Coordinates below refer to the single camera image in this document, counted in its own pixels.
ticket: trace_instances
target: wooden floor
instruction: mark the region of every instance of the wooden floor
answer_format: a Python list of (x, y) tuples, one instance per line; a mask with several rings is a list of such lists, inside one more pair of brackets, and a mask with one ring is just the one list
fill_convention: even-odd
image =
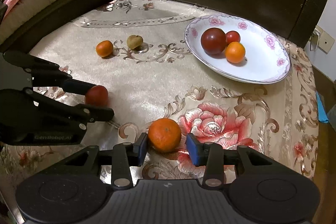
[[(336, 104), (332, 81), (314, 69), (316, 90), (323, 96), (328, 112)], [(315, 224), (336, 224), (336, 132), (329, 123), (319, 124), (319, 147), (314, 182), (320, 189), (321, 201), (313, 218)]]

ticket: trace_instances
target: blue cloth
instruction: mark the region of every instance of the blue cloth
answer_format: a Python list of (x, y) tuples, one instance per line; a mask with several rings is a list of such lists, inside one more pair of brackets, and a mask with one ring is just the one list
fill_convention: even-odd
[(321, 102), (321, 98), (318, 92), (316, 92), (316, 99), (317, 99), (317, 110), (319, 112), (319, 121), (327, 123), (329, 122), (329, 119), (327, 117), (326, 111), (324, 110), (324, 107)]

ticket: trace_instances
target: floral tablecloth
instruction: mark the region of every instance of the floral tablecloth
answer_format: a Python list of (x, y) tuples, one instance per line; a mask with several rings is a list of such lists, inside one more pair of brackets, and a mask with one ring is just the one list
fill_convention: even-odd
[[(217, 13), (167, 0), (114, 0), (65, 24), (36, 45), (32, 55), (60, 64), (75, 79), (107, 87), (115, 117), (107, 123), (89, 124), (81, 145), (4, 146), (0, 191), (18, 223), (23, 219), (14, 193), (25, 178), (87, 145), (112, 149), (116, 143), (134, 142), (161, 117), (178, 122), (184, 134), (181, 145), (167, 154), (150, 149), (142, 167), (131, 167), (134, 183), (139, 178), (202, 179), (205, 168), (193, 166), (183, 146), (189, 132), (201, 142), (215, 141), (226, 149), (248, 145), (307, 177), (314, 175), (318, 118), (309, 59), (301, 48), (277, 37), (292, 62), (284, 80), (254, 85), (225, 78), (190, 54), (184, 41), (189, 22)], [(126, 45), (131, 34), (144, 38), (138, 51)], [(113, 56), (104, 59), (95, 52), (103, 40), (114, 44)], [(83, 102), (83, 96), (57, 87), (36, 90), (66, 104)], [(225, 170), (229, 183), (235, 174), (232, 166)], [(107, 183), (110, 171), (110, 166), (103, 166), (101, 179)]]

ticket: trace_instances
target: tomato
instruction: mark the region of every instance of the tomato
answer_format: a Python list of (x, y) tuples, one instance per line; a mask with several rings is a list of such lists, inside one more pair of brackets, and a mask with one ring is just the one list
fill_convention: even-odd
[(85, 104), (94, 106), (107, 106), (109, 92), (102, 85), (95, 85), (85, 94)]
[(226, 39), (228, 44), (231, 42), (240, 42), (240, 35), (236, 31), (229, 31), (226, 33)]
[(219, 54), (226, 47), (226, 35), (219, 28), (207, 29), (201, 36), (201, 45), (207, 54)]

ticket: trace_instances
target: plate rim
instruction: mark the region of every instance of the plate rim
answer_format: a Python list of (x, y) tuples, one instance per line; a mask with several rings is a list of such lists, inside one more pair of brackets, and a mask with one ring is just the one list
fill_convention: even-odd
[[(240, 78), (240, 77), (237, 77), (237, 76), (234, 76), (232, 74), (229, 74), (229, 73), (226, 73), (224, 71), (221, 71), (219, 69), (217, 69), (216, 67), (214, 67), (213, 65), (209, 64), (207, 61), (201, 59), (201, 57), (199, 57), (190, 47), (189, 45), (189, 41), (186, 37), (187, 35), (187, 29), (190, 28), (190, 25), (192, 23), (197, 23), (198, 21), (204, 19), (204, 18), (207, 18), (207, 17), (211, 17), (211, 16), (221, 16), (221, 17), (227, 17), (227, 18), (233, 18), (233, 19), (238, 19), (238, 20), (243, 20), (243, 21), (247, 21), (249, 23), (251, 23), (252, 25), (256, 25), (257, 27), (261, 28), (262, 30), (264, 30), (267, 34), (270, 34), (272, 36), (274, 36), (274, 38), (276, 39), (276, 42), (279, 44), (280, 48), (283, 50), (283, 52), (287, 55), (287, 59), (289, 61), (289, 67), (288, 67), (288, 70), (282, 74), (282, 77), (280, 77), (279, 79), (276, 79), (276, 80), (271, 80), (271, 81), (265, 81), (265, 80), (262, 80), (262, 81), (257, 81), (257, 80), (248, 80), (248, 79), (245, 79), (245, 78)], [(292, 62), (291, 62), (291, 59), (288, 55), (288, 52), (286, 51), (285, 47), (281, 44), (281, 42), (277, 39), (276, 35), (274, 35), (273, 33), (271, 33), (270, 31), (266, 30), (265, 28), (261, 27), (260, 25), (248, 20), (248, 19), (244, 19), (242, 17), (236, 17), (236, 16), (232, 16), (232, 15), (229, 15), (229, 14), (225, 14), (225, 13), (219, 13), (219, 14), (211, 14), (211, 15), (204, 15), (204, 16), (201, 16), (201, 17), (197, 17), (195, 18), (192, 22), (190, 22), (187, 27), (185, 28), (185, 31), (184, 31), (184, 41), (185, 43), (187, 44), (190, 52), (199, 60), (201, 61), (203, 64), (205, 64), (206, 66), (208, 66), (210, 69), (212, 69), (213, 71), (215, 71), (216, 73), (222, 75), (222, 76), (225, 76), (229, 79), (232, 79), (232, 80), (236, 80), (236, 81), (239, 81), (239, 82), (243, 82), (243, 83), (250, 83), (250, 84), (265, 84), (265, 85), (269, 85), (269, 84), (275, 84), (275, 83), (278, 83), (280, 82), (281, 80), (283, 80), (284, 78), (286, 78), (286, 76), (288, 75), (290, 69), (291, 69), (291, 66), (292, 66)]]

